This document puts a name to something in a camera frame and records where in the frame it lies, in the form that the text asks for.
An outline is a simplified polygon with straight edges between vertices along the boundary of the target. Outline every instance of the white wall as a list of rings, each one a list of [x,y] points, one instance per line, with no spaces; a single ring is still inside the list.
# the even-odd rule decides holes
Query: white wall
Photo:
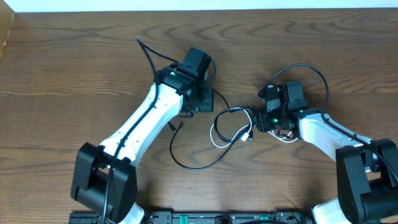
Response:
[[[14,12],[398,7],[398,0],[5,0]]]

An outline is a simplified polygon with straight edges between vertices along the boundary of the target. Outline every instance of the wooden table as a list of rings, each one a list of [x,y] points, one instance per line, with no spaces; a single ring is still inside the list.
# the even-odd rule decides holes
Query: wooden table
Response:
[[[213,86],[232,106],[264,106],[256,93],[271,76],[309,63],[328,80],[333,119],[398,142],[397,28],[396,9],[18,14],[0,64],[0,222],[65,223],[86,210],[70,198],[77,151],[117,130],[152,83],[136,35],[178,60],[191,46],[205,50],[218,64]],[[324,86],[306,68],[277,83],[297,79],[310,104],[322,105]],[[220,155],[208,132],[223,109],[216,96],[214,113],[185,120],[178,159],[201,166]],[[246,122],[225,116],[220,131],[231,136]],[[255,131],[254,142],[195,172],[174,164],[172,135],[165,127],[138,168],[144,208],[264,211],[336,197],[335,164],[311,144]]]

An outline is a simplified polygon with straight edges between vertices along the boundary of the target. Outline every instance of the green component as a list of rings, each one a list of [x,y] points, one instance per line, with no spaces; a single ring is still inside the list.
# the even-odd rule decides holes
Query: green component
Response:
[[[180,216],[180,224],[188,224],[188,215]]]

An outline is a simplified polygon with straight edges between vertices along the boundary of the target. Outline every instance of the wood grain surface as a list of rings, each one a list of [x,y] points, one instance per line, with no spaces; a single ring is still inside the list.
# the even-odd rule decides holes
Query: wood grain surface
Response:
[[[334,120],[397,142],[397,28],[396,9],[18,14],[0,64],[0,222],[66,223],[72,210],[86,210],[70,198],[77,151],[113,134],[152,83],[136,35],[178,60],[191,46],[205,50],[218,64],[213,86],[232,106],[263,106],[256,92],[271,76],[309,63],[328,80]],[[297,79],[320,106],[324,86],[310,70],[292,69],[276,82]],[[178,159],[201,166],[220,155],[208,132],[223,109],[216,96],[214,113],[185,120],[174,142]],[[246,122],[225,116],[220,131],[232,136]],[[174,164],[172,134],[161,131],[137,170],[144,208],[264,211],[336,197],[335,164],[311,144],[255,131],[253,142],[195,172]]]

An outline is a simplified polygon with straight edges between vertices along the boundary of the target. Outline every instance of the cardboard edge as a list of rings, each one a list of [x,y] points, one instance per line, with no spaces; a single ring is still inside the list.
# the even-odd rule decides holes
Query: cardboard edge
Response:
[[[4,2],[4,0],[0,0],[0,61],[7,44],[14,16],[14,11]]]

